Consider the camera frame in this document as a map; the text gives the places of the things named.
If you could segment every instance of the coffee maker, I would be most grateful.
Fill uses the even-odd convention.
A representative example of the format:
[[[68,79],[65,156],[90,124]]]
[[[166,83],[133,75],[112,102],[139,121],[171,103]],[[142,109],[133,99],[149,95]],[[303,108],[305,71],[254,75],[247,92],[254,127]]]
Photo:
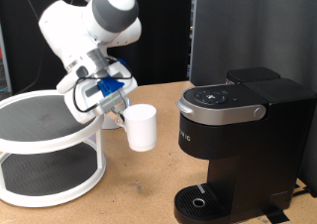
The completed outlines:
[[[174,199],[181,224],[228,224],[290,205],[316,94],[267,68],[231,70],[227,84],[183,91],[179,145],[209,161],[207,182]]]

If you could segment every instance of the white cup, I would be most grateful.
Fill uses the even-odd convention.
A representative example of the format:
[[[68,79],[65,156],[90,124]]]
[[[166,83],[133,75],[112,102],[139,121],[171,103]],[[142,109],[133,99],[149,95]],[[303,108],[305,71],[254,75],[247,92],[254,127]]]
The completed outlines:
[[[146,152],[157,145],[157,109],[149,104],[136,104],[124,111],[129,146],[136,152]]]

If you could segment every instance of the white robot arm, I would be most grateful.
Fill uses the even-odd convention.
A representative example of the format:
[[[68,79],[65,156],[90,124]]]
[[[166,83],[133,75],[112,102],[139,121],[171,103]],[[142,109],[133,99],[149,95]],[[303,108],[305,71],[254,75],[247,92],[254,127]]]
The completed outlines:
[[[107,55],[107,48],[139,39],[138,13],[136,0],[90,0],[85,7],[57,1],[41,17],[40,29],[67,70],[57,90],[78,122],[109,112],[138,86],[131,72]]]

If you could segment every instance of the table surface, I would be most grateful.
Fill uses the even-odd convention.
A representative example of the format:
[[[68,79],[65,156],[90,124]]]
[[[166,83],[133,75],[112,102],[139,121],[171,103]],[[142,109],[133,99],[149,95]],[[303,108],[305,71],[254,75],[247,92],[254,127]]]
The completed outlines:
[[[177,224],[173,200],[184,187],[206,182],[208,161],[184,153],[178,145],[179,110],[175,102],[190,82],[138,87],[132,104],[148,103],[158,110],[158,145],[137,153],[129,149],[122,128],[103,131],[107,169],[88,193],[62,205],[45,208],[14,207],[0,202],[4,223],[129,223]],[[317,223],[317,199],[303,194],[285,210],[288,223]],[[265,216],[244,223],[269,223]]]

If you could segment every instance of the black wall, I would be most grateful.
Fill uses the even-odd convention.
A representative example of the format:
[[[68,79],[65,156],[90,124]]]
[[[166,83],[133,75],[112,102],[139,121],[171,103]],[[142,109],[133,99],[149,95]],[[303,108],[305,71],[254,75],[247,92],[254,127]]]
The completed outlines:
[[[30,0],[40,17],[57,0]],[[109,50],[121,57],[139,85],[180,81],[186,78],[190,0],[137,0],[143,32],[139,41]],[[73,5],[84,6],[83,0]],[[13,93],[31,84],[29,90],[54,89],[66,72],[60,59],[45,42],[27,0],[0,0],[0,20]]]

